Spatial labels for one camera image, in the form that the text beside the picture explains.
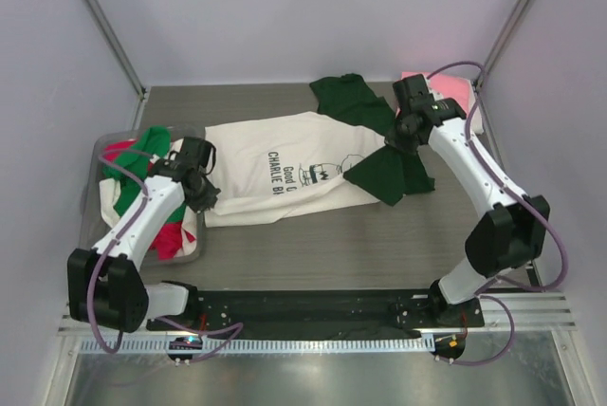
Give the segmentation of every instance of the white rack strip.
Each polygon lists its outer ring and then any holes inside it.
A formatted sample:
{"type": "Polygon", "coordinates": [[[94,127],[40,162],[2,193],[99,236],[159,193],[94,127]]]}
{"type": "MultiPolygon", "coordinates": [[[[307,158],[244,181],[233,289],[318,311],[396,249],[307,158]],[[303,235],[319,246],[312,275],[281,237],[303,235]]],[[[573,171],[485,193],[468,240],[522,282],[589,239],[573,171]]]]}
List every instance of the white rack strip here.
{"type": "MultiPolygon", "coordinates": [[[[138,336],[125,338],[119,354],[191,354],[195,350],[169,349],[175,336],[138,336]]],[[[220,340],[204,339],[200,352],[206,353],[221,344],[220,340]]],[[[434,350],[432,334],[416,340],[375,340],[375,341],[256,341],[235,340],[221,351],[224,355],[254,354],[348,354],[348,353],[383,353],[383,352],[428,352],[434,350]]],[[[80,354],[104,354],[95,339],[82,341],[80,354]]]]}

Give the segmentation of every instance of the white cloth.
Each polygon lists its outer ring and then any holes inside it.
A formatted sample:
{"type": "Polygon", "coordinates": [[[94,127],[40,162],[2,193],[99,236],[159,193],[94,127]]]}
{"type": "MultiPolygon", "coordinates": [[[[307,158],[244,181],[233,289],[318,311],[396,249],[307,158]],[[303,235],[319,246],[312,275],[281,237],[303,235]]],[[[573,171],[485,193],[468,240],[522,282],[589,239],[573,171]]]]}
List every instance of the white cloth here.
{"type": "MultiPolygon", "coordinates": [[[[183,144],[183,138],[176,140],[171,143],[171,148],[169,152],[178,152],[181,150],[181,145],[183,144]]],[[[159,160],[159,157],[154,155],[150,162],[156,162],[159,160]]],[[[114,206],[118,199],[120,198],[120,182],[115,180],[114,178],[106,178],[99,182],[99,197],[101,204],[101,219],[107,224],[110,228],[116,227],[116,225],[120,222],[120,215],[116,210],[114,210],[114,206]]],[[[196,213],[194,213],[189,207],[186,207],[186,211],[183,214],[183,221],[181,222],[181,248],[175,254],[175,257],[182,257],[192,254],[196,250],[196,237],[198,236],[197,227],[196,227],[196,213]],[[191,242],[188,238],[188,234],[193,237],[193,241],[191,242]]]]}
{"type": "Polygon", "coordinates": [[[314,112],[211,126],[217,147],[209,175],[221,189],[208,227],[267,224],[281,218],[377,202],[341,175],[384,146],[364,126],[314,112]]]}

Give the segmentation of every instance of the green cloth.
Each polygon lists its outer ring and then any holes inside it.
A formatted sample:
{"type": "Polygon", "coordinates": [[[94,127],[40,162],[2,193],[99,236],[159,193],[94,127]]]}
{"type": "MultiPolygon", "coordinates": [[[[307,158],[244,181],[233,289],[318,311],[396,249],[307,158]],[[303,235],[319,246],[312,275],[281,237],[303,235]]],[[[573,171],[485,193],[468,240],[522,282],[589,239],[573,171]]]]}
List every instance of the green cloth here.
{"type": "MultiPolygon", "coordinates": [[[[378,98],[358,74],[325,77],[310,84],[319,101],[318,113],[352,126],[365,126],[385,136],[395,123],[395,113],[378,98]]],[[[385,146],[361,161],[343,177],[388,205],[404,194],[434,191],[419,155],[407,155],[385,146]]]]}
{"type": "MultiPolygon", "coordinates": [[[[169,130],[164,126],[152,126],[143,133],[141,138],[131,145],[130,148],[151,155],[164,157],[169,153],[169,149],[171,148],[171,133],[169,133],[169,130]]],[[[122,166],[141,180],[145,180],[145,177],[148,175],[149,161],[150,159],[143,155],[122,153],[114,160],[114,163],[122,166]]],[[[141,189],[135,181],[116,169],[105,166],[103,168],[103,173],[107,178],[114,178],[120,182],[120,197],[118,198],[116,205],[114,205],[114,210],[117,214],[123,216],[133,201],[135,201],[141,189]]],[[[183,221],[185,211],[186,206],[183,204],[169,216],[167,223],[183,221]]]]}

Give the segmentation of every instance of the reflective gray floor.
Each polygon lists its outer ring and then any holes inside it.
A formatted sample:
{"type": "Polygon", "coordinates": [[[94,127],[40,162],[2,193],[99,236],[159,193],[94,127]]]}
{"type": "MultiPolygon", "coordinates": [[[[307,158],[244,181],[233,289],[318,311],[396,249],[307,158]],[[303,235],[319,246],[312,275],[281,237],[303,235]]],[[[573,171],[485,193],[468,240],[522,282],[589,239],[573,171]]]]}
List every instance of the reflective gray floor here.
{"type": "MultiPolygon", "coordinates": [[[[371,83],[394,99],[390,83],[371,83]]],[[[204,127],[316,110],[307,84],[154,87],[141,125],[204,127]]],[[[436,191],[288,218],[267,226],[213,228],[200,258],[187,265],[143,268],[145,283],[166,279],[204,289],[428,287],[464,256],[478,221],[464,189],[428,147],[420,155],[436,191]]],[[[524,272],[515,272],[525,279],[524,272]]]]}
{"type": "MultiPolygon", "coordinates": [[[[466,358],[497,352],[505,334],[470,335],[466,358]]],[[[573,405],[549,333],[520,334],[502,359],[448,366],[429,354],[247,356],[167,366],[166,356],[80,356],[69,406],[573,405]],[[108,383],[154,374],[128,388],[108,383]]]]}

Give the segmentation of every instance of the white t-shirt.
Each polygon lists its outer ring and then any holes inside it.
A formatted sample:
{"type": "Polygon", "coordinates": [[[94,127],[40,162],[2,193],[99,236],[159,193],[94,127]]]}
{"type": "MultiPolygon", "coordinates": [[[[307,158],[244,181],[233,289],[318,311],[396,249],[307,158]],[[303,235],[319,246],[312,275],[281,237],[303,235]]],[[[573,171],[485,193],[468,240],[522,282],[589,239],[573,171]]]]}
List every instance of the white t-shirt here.
{"type": "Polygon", "coordinates": [[[384,146],[384,138],[314,112],[211,126],[217,147],[211,183],[221,189],[208,227],[266,224],[281,218],[377,202],[342,173],[384,146]]]}

